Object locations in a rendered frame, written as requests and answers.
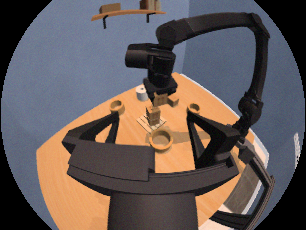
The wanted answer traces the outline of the grey cylinder with pale top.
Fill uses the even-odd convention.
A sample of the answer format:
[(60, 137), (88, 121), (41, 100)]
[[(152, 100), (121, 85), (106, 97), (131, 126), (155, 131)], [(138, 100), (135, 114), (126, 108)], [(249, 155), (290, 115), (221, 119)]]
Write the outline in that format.
[(137, 95), (137, 99), (140, 101), (145, 101), (148, 99), (148, 95), (146, 94), (146, 91), (143, 85), (138, 86), (136, 88), (136, 95)]

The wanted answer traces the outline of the small wooden pallet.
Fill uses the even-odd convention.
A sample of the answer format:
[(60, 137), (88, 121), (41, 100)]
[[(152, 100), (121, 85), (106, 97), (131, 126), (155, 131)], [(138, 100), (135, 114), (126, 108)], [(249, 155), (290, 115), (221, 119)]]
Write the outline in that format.
[[(145, 122), (143, 122), (142, 120)], [(140, 116), (140, 118), (136, 119), (136, 121), (149, 133), (151, 134), (152, 131), (154, 131), (155, 129), (158, 129), (162, 124), (164, 124), (167, 120), (165, 118), (163, 118), (161, 115), (160, 115), (160, 123), (157, 124), (157, 125), (154, 125), (154, 126), (149, 126), (149, 123), (147, 121), (147, 117), (146, 117), (146, 113), (143, 114), (142, 116)], [(148, 126), (152, 129), (150, 129)]]

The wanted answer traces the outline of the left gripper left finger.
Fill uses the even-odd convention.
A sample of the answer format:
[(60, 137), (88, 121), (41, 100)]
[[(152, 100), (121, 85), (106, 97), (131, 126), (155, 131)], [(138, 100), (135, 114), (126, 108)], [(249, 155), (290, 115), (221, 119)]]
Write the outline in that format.
[(104, 143), (115, 143), (118, 127), (119, 127), (119, 113), (115, 111), (109, 115), (106, 115), (97, 120), (91, 121), (89, 123), (83, 124), (76, 128), (73, 128), (67, 132), (65, 136), (75, 137), (81, 140), (94, 141), (96, 142), (96, 136), (107, 128), (110, 124), (111, 128), (109, 134)]

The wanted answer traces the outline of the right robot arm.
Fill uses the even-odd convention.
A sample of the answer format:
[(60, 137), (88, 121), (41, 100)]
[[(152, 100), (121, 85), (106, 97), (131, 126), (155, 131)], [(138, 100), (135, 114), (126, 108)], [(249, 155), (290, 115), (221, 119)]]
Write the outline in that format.
[[(255, 25), (258, 26), (255, 27)], [(172, 50), (175, 45), (201, 34), (235, 27), (248, 27), (254, 32), (256, 40), (252, 82), (248, 92), (245, 91), (244, 97), (238, 103), (238, 109), (242, 116), (232, 126), (241, 134), (238, 141), (244, 144), (245, 137), (249, 133), (249, 126), (259, 120), (264, 105), (261, 99), (267, 72), (270, 34), (258, 14), (253, 12), (249, 14), (246, 12), (221, 12), (169, 21), (156, 29), (158, 44), (130, 44), (125, 55), (125, 65), (129, 68), (148, 69), (148, 79), (152, 83), (153, 70), (163, 75), (169, 75), (173, 71), (176, 55)], [(262, 32), (255, 32), (257, 30)]]

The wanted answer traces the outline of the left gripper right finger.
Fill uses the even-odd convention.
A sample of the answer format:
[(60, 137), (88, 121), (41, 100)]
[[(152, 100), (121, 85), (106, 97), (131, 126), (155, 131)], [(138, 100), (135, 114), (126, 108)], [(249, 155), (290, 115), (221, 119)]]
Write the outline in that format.
[[(190, 136), (195, 169), (204, 168), (214, 156), (230, 152), (241, 137), (239, 131), (214, 120), (188, 111), (187, 126)], [(198, 136), (194, 123), (210, 135), (205, 148)]]

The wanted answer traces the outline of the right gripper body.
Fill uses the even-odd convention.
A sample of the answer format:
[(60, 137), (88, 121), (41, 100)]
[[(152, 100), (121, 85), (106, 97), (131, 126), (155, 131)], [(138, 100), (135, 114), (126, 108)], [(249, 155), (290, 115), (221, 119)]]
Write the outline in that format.
[[(163, 95), (171, 92), (176, 92), (178, 84), (172, 76), (172, 72), (169, 75), (163, 75), (156, 73), (153, 70), (152, 83), (150, 83), (148, 77), (143, 78), (143, 85), (148, 94), (156, 92), (157, 95)], [(170, 80), (170, 81), (169, 81)]]

